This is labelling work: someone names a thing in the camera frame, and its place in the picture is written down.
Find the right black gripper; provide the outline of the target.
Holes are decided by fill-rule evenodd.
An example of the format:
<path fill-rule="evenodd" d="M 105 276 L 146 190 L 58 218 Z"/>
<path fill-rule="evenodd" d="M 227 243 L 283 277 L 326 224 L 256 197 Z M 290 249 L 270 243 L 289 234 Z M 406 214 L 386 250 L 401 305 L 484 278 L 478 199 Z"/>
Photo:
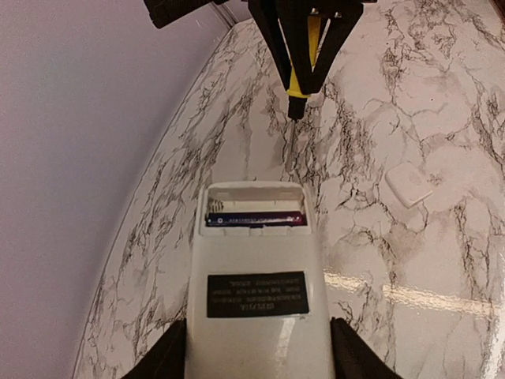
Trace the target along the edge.
<path fill-rule="evenodd" d="M 256 22 L 285 89 L 290 81 L 290 32 L 295 27 L 315 28 L 329 21 L 316 64 L 308 76 L 309 94 L 317 93 L 326 79 L 342 45 L 363 15 L 366 1 L 247 1 L 247 8 Z M 146 1 L 154 26 L 167 25 L 207 6 L 210 1 Z"/>

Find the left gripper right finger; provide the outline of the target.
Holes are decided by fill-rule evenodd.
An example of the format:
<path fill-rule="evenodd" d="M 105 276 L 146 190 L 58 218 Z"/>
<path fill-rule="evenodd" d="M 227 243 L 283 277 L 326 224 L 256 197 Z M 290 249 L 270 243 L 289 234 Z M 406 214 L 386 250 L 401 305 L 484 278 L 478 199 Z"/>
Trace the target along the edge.
<path fill-rule="evenodd" d="M 402 379 L 343 318 L 333 317 L 330 326 L 336 378 Z"/>

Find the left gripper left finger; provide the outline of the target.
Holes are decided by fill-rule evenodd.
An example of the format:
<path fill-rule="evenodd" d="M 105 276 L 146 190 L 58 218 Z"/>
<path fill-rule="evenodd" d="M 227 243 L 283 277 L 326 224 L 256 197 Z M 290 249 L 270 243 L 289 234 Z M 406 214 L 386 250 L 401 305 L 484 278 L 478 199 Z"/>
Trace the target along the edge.
<path fill-rule="evenodd" d="M 183 379 L 186 319 L 175 321 L 123 379 Z"/>

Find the yellow handled screwdriver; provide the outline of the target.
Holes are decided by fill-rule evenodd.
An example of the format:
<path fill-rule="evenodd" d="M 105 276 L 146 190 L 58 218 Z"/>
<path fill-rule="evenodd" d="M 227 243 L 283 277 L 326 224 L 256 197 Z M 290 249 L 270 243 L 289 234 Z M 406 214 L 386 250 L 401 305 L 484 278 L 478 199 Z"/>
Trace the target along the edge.
<path fill-rule="evenodd" d="M 320 40 L 321 19 L 318 16 L 303 16 L 294 22 L 295 31 L 290 37 L 290 81 L 286 90 L 288 95 L 288 117 L 291 121 L 290 147 L 286 154 L 286 173 L 290 180 L 302 182 L 298 165 L 299 122 L 305 114 L 305 106 L 312 94 L 310 79 L 316 62 Z"/>

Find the white red remote control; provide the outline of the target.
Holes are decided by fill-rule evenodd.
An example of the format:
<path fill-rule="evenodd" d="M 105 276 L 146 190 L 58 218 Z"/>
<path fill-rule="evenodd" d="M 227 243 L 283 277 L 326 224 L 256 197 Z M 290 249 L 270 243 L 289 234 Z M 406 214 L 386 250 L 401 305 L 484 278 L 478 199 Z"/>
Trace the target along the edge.
<path fill-rule="evenodd" d="M 209 213 L 299 211 L 298 227 L 206 227 Z M 200 191 L 187 305 L 187 378 L 333 378 L 310 192 L 293 182 Z"/>

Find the purple AAA battery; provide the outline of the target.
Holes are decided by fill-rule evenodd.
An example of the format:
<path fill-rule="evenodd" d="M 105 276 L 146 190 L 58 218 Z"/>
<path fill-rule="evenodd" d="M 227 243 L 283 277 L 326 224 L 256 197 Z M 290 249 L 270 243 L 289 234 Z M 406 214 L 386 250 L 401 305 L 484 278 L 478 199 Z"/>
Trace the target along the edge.
<path fill-rule="evenodd" d="M 307 217 L 299 211 L 222 212 L 209 213 L 206 227 L 298 227 L 307 225 Z"/>

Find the white battery cover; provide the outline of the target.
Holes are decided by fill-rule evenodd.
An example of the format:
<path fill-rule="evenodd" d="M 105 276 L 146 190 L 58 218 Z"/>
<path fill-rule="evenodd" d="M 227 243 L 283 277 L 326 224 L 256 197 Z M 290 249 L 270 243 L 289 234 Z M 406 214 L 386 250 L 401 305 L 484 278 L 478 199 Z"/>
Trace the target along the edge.
<path fill-rule="evenodd" d="M 391 168 L 385 179 L 393 194 L 406 208 L 412 208 L 433 193 L 425 175 L 411 162 Z"/>

